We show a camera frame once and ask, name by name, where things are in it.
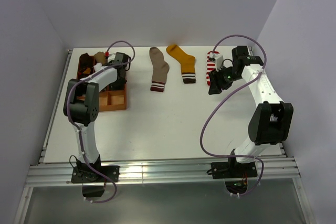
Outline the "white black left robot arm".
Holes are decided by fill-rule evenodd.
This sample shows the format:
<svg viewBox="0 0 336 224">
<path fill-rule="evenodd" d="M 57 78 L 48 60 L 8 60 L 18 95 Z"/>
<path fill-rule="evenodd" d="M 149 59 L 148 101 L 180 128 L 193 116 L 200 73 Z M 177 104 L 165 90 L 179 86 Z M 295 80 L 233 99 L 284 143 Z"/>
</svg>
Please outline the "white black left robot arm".
<svg viewBox="0 0 336 224">
<path fill-rule="evenodd" d="M 78 78 L 70 79 L 67 85 L 63 112 L 75 130 L 78 148 L 78 163 L 89 163 L 83 175 L 91 182 L 102 176 L 100 154 L 95 139 L 95 120 L 101 111 L 111 111 L 111 102 L 100 105 L 100 95 L 109 99 L 111 94 L 126 94 L 127 71 L 131 57 L 125 53 L 99 52 L 93 57 L 83 54 L 80 57 Z"/>
</svg>

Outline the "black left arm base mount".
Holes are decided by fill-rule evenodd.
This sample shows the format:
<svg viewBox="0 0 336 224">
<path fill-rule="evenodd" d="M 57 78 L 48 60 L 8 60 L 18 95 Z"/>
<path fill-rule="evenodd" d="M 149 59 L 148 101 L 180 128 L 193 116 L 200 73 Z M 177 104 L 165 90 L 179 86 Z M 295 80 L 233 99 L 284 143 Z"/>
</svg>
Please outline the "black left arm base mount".
<svg viewBox="0 0 336 224">
<path fill-rule="evenodd" d="M 114 182 L 119 179 L 120 167 L 102 166 L 100 172 L 111 178 Z M 72 184 L 82 184 L 82 195 L 87 198 L 100 198 L 105 190 L 107 179 L 93 171 L 85 172 L 74 168 L 71 177 Z"/>
</svg>

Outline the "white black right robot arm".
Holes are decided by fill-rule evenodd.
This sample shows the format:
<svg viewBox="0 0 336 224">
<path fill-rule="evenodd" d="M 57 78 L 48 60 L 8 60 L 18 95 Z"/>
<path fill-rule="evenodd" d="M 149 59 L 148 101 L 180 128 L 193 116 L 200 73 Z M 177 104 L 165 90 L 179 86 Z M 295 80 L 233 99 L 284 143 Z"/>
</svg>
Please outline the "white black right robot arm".
<svg viewBox="0 0 336 224">
<path fill-rule="evenodd" d="M 234 160 L 227 164 L 234 177 L 245 171 L 250 163 L 266 148 L 285 141 L 289 134 L 293 106 L 277 94 L 265 72 L 259 56 L 251 56 L 246 46 L 232 49 L 231 66 L 225 67 L 224 57 L 217 51 L 207 54 L 207 84 L 210 95 L 229 89 L 234 81 L 243 79 L 249 87 L 256 109 L 248 124 L 248 137 L 233 150 Z"/>
</svg>

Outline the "wooden compartment tray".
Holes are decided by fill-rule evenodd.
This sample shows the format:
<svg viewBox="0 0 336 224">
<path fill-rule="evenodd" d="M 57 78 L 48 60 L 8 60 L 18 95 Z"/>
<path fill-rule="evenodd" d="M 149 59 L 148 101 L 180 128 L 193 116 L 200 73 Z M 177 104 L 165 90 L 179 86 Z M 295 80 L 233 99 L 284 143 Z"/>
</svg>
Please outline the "wooden compartment tray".
<svg viewBox="0 0 336 224">
<path fill-rule="evenodd" d="M 106 58 L 114 55 L 105 52 Z M 117 111 L 117 110 L 125 110 L 127 108 L 127 85 L 124 85 L 123 90 L 109 90 L 109 85 L 103 88 L 99 93 L 99 111 Z"/>
</svg>

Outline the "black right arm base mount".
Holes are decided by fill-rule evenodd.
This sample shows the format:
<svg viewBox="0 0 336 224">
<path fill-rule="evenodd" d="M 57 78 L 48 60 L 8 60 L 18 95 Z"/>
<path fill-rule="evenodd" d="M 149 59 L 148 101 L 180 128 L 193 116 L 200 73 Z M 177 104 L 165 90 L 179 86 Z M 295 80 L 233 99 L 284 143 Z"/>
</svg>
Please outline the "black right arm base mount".
<svg viewBox="0 0 336 224">
<path fill-rule="evenodd" d="M 235 161 L 212 162 L 211 168 L 206 172 L 212 179 L 233 179 L 225 181 L 229 193 L 241 195 L 248 190 L 248 178 L 257 177 L 255 163 L 237 163 Z"/>
</svg>

